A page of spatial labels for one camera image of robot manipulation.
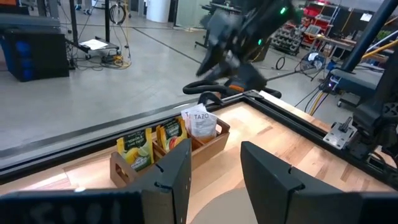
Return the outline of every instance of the wooden table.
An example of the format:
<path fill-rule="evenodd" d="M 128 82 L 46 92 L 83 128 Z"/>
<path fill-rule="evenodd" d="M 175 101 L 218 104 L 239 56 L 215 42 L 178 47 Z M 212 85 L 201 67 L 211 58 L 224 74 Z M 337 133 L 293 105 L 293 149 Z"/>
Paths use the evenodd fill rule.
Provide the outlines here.
<path fill-rule="evenodd" d="M 326 43 L 331 44 L 333 46 L 332 49 L 330 49 L 330 50 L 328 50 L 326 52 L 324 51 L 324 53 L 327 53 L 328 57 L 332 57 L 333 56 L 333 54 L 335 53 L 336 48 L 340 48 L 340 49 L 342 49 L 344 51 L 345 50 L 351 51 L 354 48 L 354 46 L 356 45 L 356 41 L 353 41 L 353 40 L 348 40 L 348 39 L 336 40 L 336 39 L 332 39 L 332 38 L 329 38 L 329 37 L 325 37 L 323 35 L 317 36 L 317 35 L 313 35 L 313 34 L 310 34 L 310 33 L 305 33 L 305 34 L 310 36 L 311 38 L 314 38 L 314 41 L 313 41 L 312 45 L 310 46 L 310 50 L 309 50 L 310 52 L 315 47 L 315 44 L 316 44 L 315 42 L 317 40 L 324 41 Z M 381 54 L 374 54 L 374 55 L 368 57 L 368 59 L 373 59 L 373 60 L 375 60 L 377 62 L 386 63 L 388 57 L 386 57 L 384 55 L 381 55 Z"/>
<path fill-rule="evenodd" d="M 322 129 L 329 129 L 329 125 L 303 111 L 273 96 L 265 95 L 265 97 Z M 230 135 L 223 152 L 192 172 L 188 223 L 213 198 L 231 189 L 244 187 L 239 158 L 241 141 L 251 141 L 300 170 L 341 190 L 393 191 L 245 103 L 218 110 L 215 114 L 231 126 Z M 115 147 L 111 147 L 10 182 L 1 186 L 0 194 L 12 190 L 113 188 L 115 185 L 109 179 L 109 157 L 115 150 Z"/>

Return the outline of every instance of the concrete floor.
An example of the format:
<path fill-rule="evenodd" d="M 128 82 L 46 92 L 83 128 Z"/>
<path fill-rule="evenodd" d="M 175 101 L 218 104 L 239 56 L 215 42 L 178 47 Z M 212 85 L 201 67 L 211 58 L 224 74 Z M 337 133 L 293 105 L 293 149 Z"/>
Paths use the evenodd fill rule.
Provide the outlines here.
<path fill-rule="evenodd" d="M 68 11 L 67 3 L 63 5 Z M 61 21 L 68 19 L 59 9 Z M 104 11 L 95 9 L 93 15 L 76 14 L 84 31 L 81 41 L 94 35 L 104 36 Z M 194 48 L 194 41 L 203 40 L 203 31 L 173 30 L 171 24 L 159 24 L 144 18 L 129 20 L 128 42 L 132 65 L 126 70 L 93 69 L 70 72 L 69 78 L 18 82 L 10 73 L 0 72 L 0 151 L 10 151 L 32 142 L 53 138 L 90 126 L 125 118 L 144 111 L 179 103 L 197 96 L 182 93 L 182 87 L 197 80 L 195 72 L 205 49 Z M 120 28 L 111 30 L 111 41 L 125 45 Z M 285 71 L 264 69 L 275 65 L 282 53 L 273 49 L 265 61 L 257 63 L 262 74 L 274 77 Z M 285 70 L 293 70 L 299 58 L 288 57 Z M 319 83 L 295 74 L 269 82 L 269 88 L 282 92 L 282 99 L 295 105 Z M 332 123 L 344 121 L 351 112 L 336 107 L 337 97 L 329 96 L 315 117 Z M 307 100 L 298 108 L 304 108 Z"/>

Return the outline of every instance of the black post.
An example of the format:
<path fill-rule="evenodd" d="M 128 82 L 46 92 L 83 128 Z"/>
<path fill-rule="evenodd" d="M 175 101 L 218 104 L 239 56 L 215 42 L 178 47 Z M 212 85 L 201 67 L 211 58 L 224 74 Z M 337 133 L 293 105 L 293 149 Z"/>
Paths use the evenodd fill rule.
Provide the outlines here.
<path fill-rule="evenodd" d="M 390 55 L 386 63 L 386 69 L 379 83 L 376 87 L 376 92 L 374 94 L 374 99 L 382 103 L 388 103 L 391 100 L 391 96 L 397 92 L 398 86 L 398 46 L 394 47 L 394 53 Z"/>
<path fill-rule="evenodd" d="M 109 28 L 109 0 L 105 0 L 105 41 L 108 43 L 111 40 L 110 28 Z"/>
<path fill-rule="evenodd" d="M 77 37 L 77 22 L 76 22 L 76 12 L 75 12 L 75 0 L 69 0 L 69 10 L 70 10 L 70 20 L 72 23 L 72 36 L 73 43 L 77 46 L 78 37 Z"/>
<path fill-rule="evenodd" d="M 351 51 L 349 57 L 345 60 L 341 69 L 347 72 L 352 72 L 361 61 L 361 57 L 365 54 L 372 41 L 387 22 L 388 18 L 398 6 L 398 0 L 384 0 L 379 10 L 372 16 L 369 24 L 366 26 L 361 38 L 357 41 L 354 49 Z"/>

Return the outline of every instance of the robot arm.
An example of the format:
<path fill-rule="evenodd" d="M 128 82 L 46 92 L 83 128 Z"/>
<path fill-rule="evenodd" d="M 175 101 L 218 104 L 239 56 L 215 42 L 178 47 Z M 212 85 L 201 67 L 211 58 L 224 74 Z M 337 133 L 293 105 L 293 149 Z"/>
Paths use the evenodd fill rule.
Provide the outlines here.
<path fill-rule="evenodd" d="M 232 77 L 248 57 L 288 20 L 300 22 L 290 0 L 243 1 L 242 15 L 216 11 L 202 19 L 210 31 L 209 46 L 197 76 L 207 74 L 206 79 L 217 80 Z M 251 76 L 264 79 L 261 74 Z"/>

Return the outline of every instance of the wooden tray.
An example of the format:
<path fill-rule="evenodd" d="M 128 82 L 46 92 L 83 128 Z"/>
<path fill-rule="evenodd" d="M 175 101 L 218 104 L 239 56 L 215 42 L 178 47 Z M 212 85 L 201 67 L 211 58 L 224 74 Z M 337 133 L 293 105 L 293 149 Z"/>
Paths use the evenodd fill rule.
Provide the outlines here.
<path fill-rule="evenodd" d="M 217 131 L 217 137 L 208 143 L 203 143 L 194 136 L 188 135 L 192 140 L 192 170 L 196 169 L 224 150 L 229 136 L 229 125 L 224 121 L 217 119 L 217 126 L 219 126 L 221 130 Z M 156 138 L 152 140 L 152 145 L 154 150 L 154 160 L 157 162 L 166 155 L 166 152 L 158 145 Z M 135 178 L 145 173 L 145 171 L 150 167 L 151 166 L 136 172 L 118 152 L 111 154 L 111 180 L 117 187 L 125 187 L 127 184 L 134 182 Z"/>

